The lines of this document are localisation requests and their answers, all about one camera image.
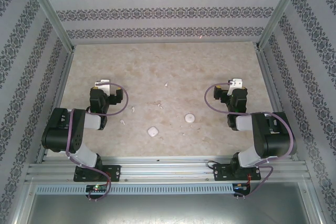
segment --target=beige tabletop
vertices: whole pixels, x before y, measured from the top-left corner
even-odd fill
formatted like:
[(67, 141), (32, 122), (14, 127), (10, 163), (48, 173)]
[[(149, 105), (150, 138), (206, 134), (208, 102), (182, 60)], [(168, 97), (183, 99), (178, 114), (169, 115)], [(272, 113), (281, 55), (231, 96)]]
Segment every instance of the beige tabletop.
[[(210, 85), (232, 78), (242, 78), (248, 89), (247, 112), (271, 111), (251, 42), (79, 45), (61, 107), (85, 109), (94, 82), (110, 79), (127, 90), (129, 105), (109, 117), (103, 131), (85, 129), (83, 141), (92, 151), (126, 157), (232, 155), (253, 144), (252, 132), (232, 131), (226, 115), (204, 102)], [(212, 95), (210, 104), (226, 110)], [(109, 113), (124, 102), (111, 105)], [(195, 115), (194, 123), (185, 122), (188, 113)], [(159, 131), (155, 137), (147, 133), (152, 126)]]

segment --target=enclosure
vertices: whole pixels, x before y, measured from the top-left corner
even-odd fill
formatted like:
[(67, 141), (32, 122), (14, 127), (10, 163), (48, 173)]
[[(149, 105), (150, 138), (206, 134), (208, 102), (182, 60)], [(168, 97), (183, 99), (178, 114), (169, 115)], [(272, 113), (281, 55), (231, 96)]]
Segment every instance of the enclosure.
[[(335, 2), (0, 0), (0, 222), (70, 223), (72, 213), (82, 223), (336, 222)], [(297, 143), (246, 201), (207, 167), (254, 142), (204, 101), (233, 78), (247, 112), (284, 111)], [(104, 164), (121, 166), (105, 203), (86, 202), (95, 183), (75, 183), (76, 165), (41, 146), (53, 109), (85, 110), (100, 80), (129, 95), (104, 130), (83, 132)]]

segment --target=black mounting bracket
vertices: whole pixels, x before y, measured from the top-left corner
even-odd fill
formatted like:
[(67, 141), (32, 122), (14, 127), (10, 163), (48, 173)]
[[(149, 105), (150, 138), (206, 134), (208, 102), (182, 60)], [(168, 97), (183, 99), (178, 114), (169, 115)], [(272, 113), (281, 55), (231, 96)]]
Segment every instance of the black mounting bracket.
[(214, 164), (212, 167), (214, 171), (215, 181), (245, 181), (261, 180), (260, 170), (257, 167), (241, 167), (238, 160), (238, 152), (233, 155), (230, 164)]
[[(101, 171), (110, 176), (111, 182), (119, 182), (121, 171), (120, 165), (103, 165)], [(76, 166), (74, 182), (107, 182), (107, 178), (95, 171)]]
[(243, 168), (244, 172), (234, 174), (230, 164), (215, 164), (213, 166), (215, 181), (244, 181), (251, 176), (251, 180), (261, 180), (260, 170), (256, 167)]

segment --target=purple cable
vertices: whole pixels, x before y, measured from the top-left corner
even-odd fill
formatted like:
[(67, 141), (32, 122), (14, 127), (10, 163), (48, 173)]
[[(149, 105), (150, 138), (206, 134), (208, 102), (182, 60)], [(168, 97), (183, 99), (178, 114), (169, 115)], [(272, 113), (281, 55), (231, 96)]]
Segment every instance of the purple cable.
[(111, 115), (118, 115), (119, 113), (123, 112), (126, 109), (126, 107), (128, 105), (128, 94), (127, 94), (126, 89), (124, 89), (122, 86), (120, 86), (118, 84), (115, 84), (115, 83), (112, 83), (112, 82), (102, 82), (102, 83), (96, 84), (96, 86), (102, 86), (102, 85), (106, 85), (106, 84), (109, 84), (109, 85), (112, 85), (112, 86), (117, 86), (118, 88), (121, 88), (125, 92), (125, 95), (126, 95), (126, 104), (125, 104), (125, 106), (121, 110), (119, 110), (118, 112), (112, 113), (112, 114), (100, 114), (100, 113), (92, 113), (92, 112), (86, 112), (86, 113), (89, 113), (91, 115), (111, 116)]
[[(98, 199), (95, 199), (95, 201), (97, 202), (98, 200), (101, 200), (103, 199), (104, 197), (106, 197), (106, 195), (109, 193), (109, 191), (111, 190), (111, 179), (110, 179), (110, 176), (107, 175), (106, 173), (102, 172), (101, 170), (98, 170), (98, 169), (95, 169), (93, 167), (90, 167), (90, 166), (86, 166), (86, 165), (83, 165), (83, 164), (80, 164), (79, 162), (77, 162), (76, 160), (74, 160), (72, 157), (70, 157), (70, 153), (69, 153), (69, 149), (70, 149), (70, 141), (71, 141), (71, 131), (72, 131), (72, 119), (74, 118), (73, 117), (73, 112), (75, 110), (71, 110), (70, 112), (70, 120), (69, 120), (69, 132), (68, 132), (68, 142), (67, 142), (67, 148), (65, 150), (65, 154), (67, 155), (67, 157), (70, 159), (70, 161), (72, 161), (73, 163), (75, 163), (76, 165), (79, 165), (80, 167), (84, 167), (86, 169), (90, 169), (90, 170), (93, 170), (97, 173), (101, 173), (102, 175), (104, 175), (106, 178), (107, 178), (107, 184), (109, 184), (109, 189), (106, 190), (106, 192), (101, 196), (99, 197)], [(90, 198), (90, 194), (91, 192), (89, 192), (89, 195), (88, 195), (88, 198), (89, 200), (92, 200), (92, 198)]]
[[(238, 112), (229, 112), (229, 111), (222, 111), (222, 110), (218, 110), (218, 109), (215, 109), (214, 107), (212, 107), (208, 101), (206, 100), (206, 95), (208, 94), (209, 90), (211, 88), (213, 88), (214, 86), (218, 86), (218, 85), (231, 85), (230, 82), (226, 82), (226, 83), (217, 83), (217, 84), (214, 84), (212, 86), (210, 86), (206, 91), (205, 91), (205, 94), (204, 94), (204, 101), (206, 103), (206, 105), (208, 105), (208, 107), (216, 112), (219, 112), (219, 113), (224, 113), (224, 114), (232, 114), (232, 115), (251, 115), (252, 113), (238, 113)], [(294, 137), (293, 137), (293, 133), (292, 133), (292, 130), (290, 129), (289, 125), (281, 118), (279, 117), (278, 115), (275, 115), (274, 113), (271, 113), (271, 112), (257, 112), (257, 113), (264, 113), (264, 114), (268, 114), (268, 115), (271, 115), (273, 117), (275, 117), (276, 119), (278, 119), (286, 128), (286, 130), (288, 131), (288, 134), (289, 134), (289, 141), (290, 141), (290, 144), (289, 144), (289, 148), (287, 150), (287, 152), (281, 156), (281, 157), (274, 157), (274, 158), (267, 158), (266, 160), (262, 160), (258, 163), (256, 163), (256, 167), (261, 167), (261, 168), (270, 168), (270, 172), (268, 173), (268, 175), (262, 180), (262, 182), (260, 182), (260, 184), (252, 191), (250, 192), (250, 194), (248, 196), (250, 196), (252, 193), (254, 193), (255, 191), (257, 191), (264, 183), (265, 181), (269, 178), (269, 176), (272, 174), (273, 172), (273, 167), (270, 166), (270, 165), (264, 165), (264, 166), (260, 166), (264, 163), (268, 163), (269, 161), (275, 161), (275, 160), (281, 160), (283, 158), (286, 158), (290, 153), (291, 151), (293, 150), (293, 146), (294, 146)]]
[[(118, 112), (116, 113), (112, 113), (112, 114), (98, 114), (98, 113), (91, 113), (91, 112), (87, 112), (89, 114), (93, 114), (93, 115), (104, 115), (104, 116), (111, 116), (111, 115), (117, 115), (119, 113), (121, 113), (122, 111), (125, 110), (125, 108), (127, 107), (128, 105), (128, 94), (127, 94), (127, 91), (120, 85), (118, 84), (115, 84), (115, 83), (111, 83), (111, 82), (105, 82), (105, 83), (99, 83), (97, 84), (97, 86), (101, 86), (101, 85), (105, 85), (105, 84), (109, 84), (109, 85), (113, 85), (113, 86), (117, 86), (119, 88), (121, 88), (125, 94), (126, 94), (126, 104), (125, 106)], [(106, 192), (101, 196), (99, 197), (98, 199), (95, 199), (95, 201), (99, 201), (101, 199), (103, 199), (104, 197), (106, 197), (106, 195), (109, 193), (109, 191), (111, 190), (111, 179), (110, 179), (110, 176), (104, 172), (102, 172), (101, 170), (98, 170), (98, 169), (95, 169), (93, 167), (90, 167), (90, 166), (86, 166), (86, 165), (83, 165), (83, 164), (80, 164), (79, 162), (77, 162), (76, 160), (74, 160), (71, 156), (70, 156), (70, 153), (69, 153), (69, 149), (70, 149), (70, 142), (71, 142), (71, 132), (72, 132), (72, 119), (74, 118), (73, 117), (73, 112), (74, 112), (74, 109), (71, 110), (70, 112), (70, 120), (69, 120), (69, 131), (68, 131), (68, 141), (67, 141), (67, 148), (65, 150), (65, 154), (67, 155), (67, 157), (70, 159), (70, 161), (72, 161), (73, 163), (75, 163), (76, 165), (79, 165), (80, 167), (84, 167), (86, 169), (90, 169), (90, 170), (93, 170), (97, 173), (100, 173), (102, 175), (104, 175), (106, 178), (107, 178), (107, 184), (109, 185), (109, 188), (106, 190)], [(88, 198), (89, 200), (92, 200), (92, 198), (90, 198), (90, 195), (91, 195), (91, 191), (89, 192), (89, 195), (88, 195)]]

